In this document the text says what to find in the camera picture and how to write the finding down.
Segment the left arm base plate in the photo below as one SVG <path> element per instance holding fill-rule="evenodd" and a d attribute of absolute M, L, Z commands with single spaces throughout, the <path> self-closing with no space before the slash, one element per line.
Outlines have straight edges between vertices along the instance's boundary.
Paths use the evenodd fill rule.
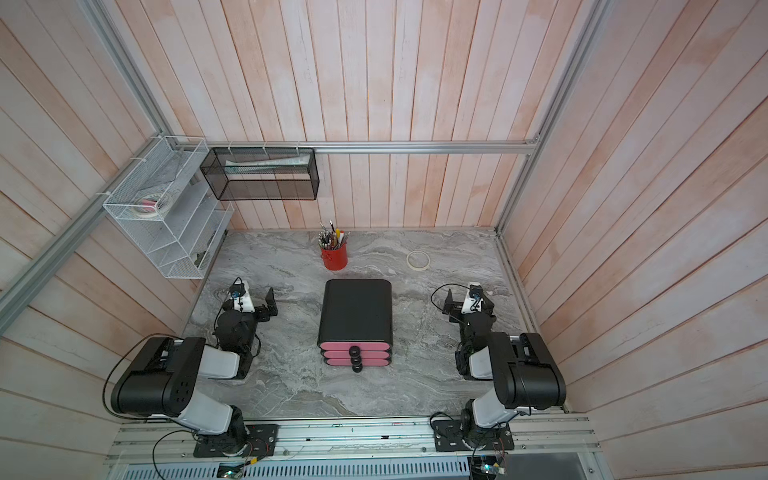
<path fill-rule="evenodd" d="M 278 424 L 243 424 L 219 435 L 198 436 L 194 458 L 269 457 L 275 452 Z"/>

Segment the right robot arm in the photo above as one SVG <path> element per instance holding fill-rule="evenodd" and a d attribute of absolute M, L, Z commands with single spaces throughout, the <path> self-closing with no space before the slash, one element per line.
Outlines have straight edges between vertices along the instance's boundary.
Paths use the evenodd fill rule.
<path fill-rule="evenodd" d="M 566 382 L 543 337 L 538 333 L 510 335 L 495 331 L 495 304 L 483 287 L 471 283 L 463 299 L 448 291 L 438 307 L 459 326 L 460 342 L 454 352 L 457 372 L 466 380 L 489 381 L 490 390 L 471 399 L 461 412 L 453 432 L 437 427 L 435 433 L 468 449 L 500 445 L 508 423 L 524 408 L 562 407 Z"/>

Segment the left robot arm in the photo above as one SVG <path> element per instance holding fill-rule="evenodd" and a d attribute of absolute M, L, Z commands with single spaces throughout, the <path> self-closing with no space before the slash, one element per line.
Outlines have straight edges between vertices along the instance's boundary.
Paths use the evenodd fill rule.
<path fill-rule="evenodd" d="M 116 415 L 165 419 L 189 430 L 197 457 L 265 455 L 269 445 L 246 425 L 242 410 L 201 392 L 197 380 L 242 380 L 260 353 L 257 326 L 278 315 L 274 290 L 253 303 L 246 282 L 229 288 L 214 322 L 215 345 L 203 337 L 147 339 L 112 390 Z"/>

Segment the black drawer cabinet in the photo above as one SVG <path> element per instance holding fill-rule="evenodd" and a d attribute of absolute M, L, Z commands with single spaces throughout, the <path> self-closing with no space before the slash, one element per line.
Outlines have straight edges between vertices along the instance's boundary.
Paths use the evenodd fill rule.
<path fill-rule="evenodd" d="M 392 284 L 384 279 L 326 282 L 317 345 L 323 350 L 386 351 L 393 346 Z"/>

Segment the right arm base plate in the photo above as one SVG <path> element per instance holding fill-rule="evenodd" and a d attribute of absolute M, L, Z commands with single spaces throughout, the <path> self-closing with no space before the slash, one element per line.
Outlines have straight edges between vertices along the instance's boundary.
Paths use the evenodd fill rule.
<path fill-rule="evenodd" d="M 471 426 L 449 417 L 429 420 L 438 452 L 512 451 L 515 448 L 508 423 L 490 428 Z"/>

